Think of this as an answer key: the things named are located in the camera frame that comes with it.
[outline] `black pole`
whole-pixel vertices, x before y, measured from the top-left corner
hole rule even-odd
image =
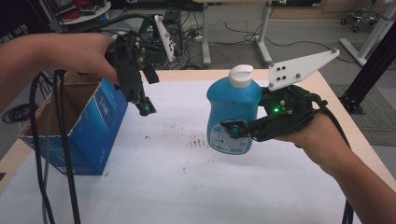
[[[396,57],[396,22],[388,30],[358,76],[340,98],[341,104],[351,114],[356,112],[364,97],[381,78]]]

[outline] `blue bottle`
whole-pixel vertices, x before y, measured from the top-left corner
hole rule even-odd
[[[233,139],[220,123],[237,119],[250,122],[257,118],[262,89],[252,80],[252,71],[250,65],[237,65],[227,77],[213,83],[206,93],[211,104],[206,137],[208,144],[217,151],[240,155],[250,150],[252,140],[249,137]]]

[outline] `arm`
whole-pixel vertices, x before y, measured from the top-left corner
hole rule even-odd
[[[279,140],[301,146],[331,175],[362,223],[396,223],[396,193],[350,150],[326,115],[317,114],[306,128]]]
[[[117,83],[104,55],[112,39],[100,34],[26,35],[0,45],[0,112],[42,70],[94,73]]]

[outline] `bottle label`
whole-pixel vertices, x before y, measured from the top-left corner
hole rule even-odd
[[[240,155],[248,152],[249,138],[231,138],[226,129],[219,123],[215,125],[210,132],[210,146],[215,150],[227,153]]]

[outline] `blue cardboard box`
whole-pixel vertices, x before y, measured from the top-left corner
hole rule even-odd
[[[101,175],[113,147],[127,102],[121,91],[104,78],[68,73],[64,84],[64,119],[74,175]],[[66,173],[64,149],[55,109],[49,113],[50,97],[36,112],[41,155],[44,157],[45,133],[49,130],[49,163]],[[50,116],[50,126],[46,118]],[[32,149],[30,122],[20,139]]]

